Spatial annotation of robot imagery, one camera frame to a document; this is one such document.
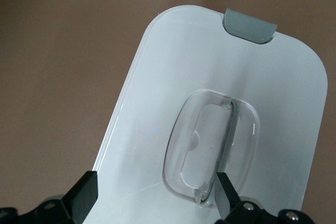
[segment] screw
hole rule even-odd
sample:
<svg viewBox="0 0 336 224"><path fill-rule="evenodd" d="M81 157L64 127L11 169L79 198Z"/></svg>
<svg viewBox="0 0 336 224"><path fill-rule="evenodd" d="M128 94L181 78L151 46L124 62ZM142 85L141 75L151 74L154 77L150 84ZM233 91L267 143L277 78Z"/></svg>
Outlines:
<svg viewBox="0 0 336 224"><path fill-rule="evenodd" d="M6 211L4 211L4 210L1 211L0 212L0 219L3 218L3 217L5 217L5 216L7 216L7 215L8 215L8 213Z"/></svg>
<svg viewBox="0 0 336 224"><path fill-rule="evenodd" d="M50 203L48 203L48 204L46 204L46 205L44 206L44 209L48 210L48 209L53 208L54 206L55 206L55 204L52 203L52 202L50 202Z"/></svg>
<svg viewBox="0 0 336 224"><path fill-rule="evenodd" d="M287 212L286 216L291 220L299 220L299 216L294 212Z"/></svg>
<svg viewBox="0 0 336 224"><path fill-rule="evenodd" d="M243 207L246 209L246 210L249 210L249 211L253 211L254 210L254 207L251 203L249 202L246 202L243 204Z"/></svg>

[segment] gray latch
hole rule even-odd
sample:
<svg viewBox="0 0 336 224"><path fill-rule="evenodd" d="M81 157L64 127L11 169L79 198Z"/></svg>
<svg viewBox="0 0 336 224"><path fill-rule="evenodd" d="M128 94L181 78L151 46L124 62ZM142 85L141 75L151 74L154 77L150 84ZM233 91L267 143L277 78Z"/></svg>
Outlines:
<svg viewBox="0 0 336 224"><path fill-rule="evenodd" d="M277 29L276 24L231 9L226 9L223 25L229 34L258 44L269 41Z"/></svg>

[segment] brown surface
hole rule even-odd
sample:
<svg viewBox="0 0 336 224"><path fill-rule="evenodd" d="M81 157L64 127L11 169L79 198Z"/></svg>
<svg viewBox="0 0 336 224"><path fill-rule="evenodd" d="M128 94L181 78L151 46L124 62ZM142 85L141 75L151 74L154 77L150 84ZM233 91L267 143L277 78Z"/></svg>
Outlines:
<svg viewBox="0 0 336 224"><path fill-rule="evenodd" d="M276 23L321 57L329 89L303 210L335 222L336 0L0 0L0 206L28 211L92 168L146 26L183 4Z"/></svg>

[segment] black metal bracket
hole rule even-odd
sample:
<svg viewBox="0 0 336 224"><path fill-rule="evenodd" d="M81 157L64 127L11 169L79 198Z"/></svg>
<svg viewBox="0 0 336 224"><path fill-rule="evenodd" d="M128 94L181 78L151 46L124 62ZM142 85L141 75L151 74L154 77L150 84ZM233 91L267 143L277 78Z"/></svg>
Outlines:
<svg viewBox="0 0 336 224"><path fill-rule="evenodd" d="M226 198L215 196L219 214L223 219L215 224L314 224L312 219L301 211L284 209L276 217L251 201L241 201L226 173L217 173L217 178L219 183L216 184L216 190L219 189L219 192L215 194L223 195L224 192ZM224 215L225 209L221 209L226 206L225 201L228 201L228 215Z"/></svg>
<svg viewBox="0 0 336 224"><path fill-rule="evenodd" d="M16 208L0 208L0 224L82 224L97 199L97 172L88 171L62 199L43 202L20 216Z"/></svg>

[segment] silver screw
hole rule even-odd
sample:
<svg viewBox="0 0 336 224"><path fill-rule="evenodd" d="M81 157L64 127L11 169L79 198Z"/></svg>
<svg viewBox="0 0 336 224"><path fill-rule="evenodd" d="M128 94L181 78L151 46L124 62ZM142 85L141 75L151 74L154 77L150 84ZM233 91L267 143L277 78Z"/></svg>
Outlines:
<svg viewBox="0 0 336 224"><path fill-rule="evenodd" d="M0 219L7 216L7 215L8 215L8 213L6 211L1 211L0 212Z"/></svg>
<svg viewBox="0 0 336 224"><path fill-rule="evenodd" d="M253 210L254 210L253 205L252 205L251 203L248 203L248 202L244 203L244 204L243 204L243 207L244 207L245 209L249 210L249 211L253 211Z"/></svg>
<svg viewBox="0 0 336 224"><path fill-rule="evenodd" d="M54 206L55 206L55 204L52 203L52 202L50 202L50 203L48 203L48 204L46 204L46 205L44 206L44 209L48 210L48 209L53 208Z"/></svg>
<svg viewBox="0 0 336 224"><path fill-rule="evenodd" d="M291 220L299 220L299 216L294 212L287 212L286 216Z"/></svg>

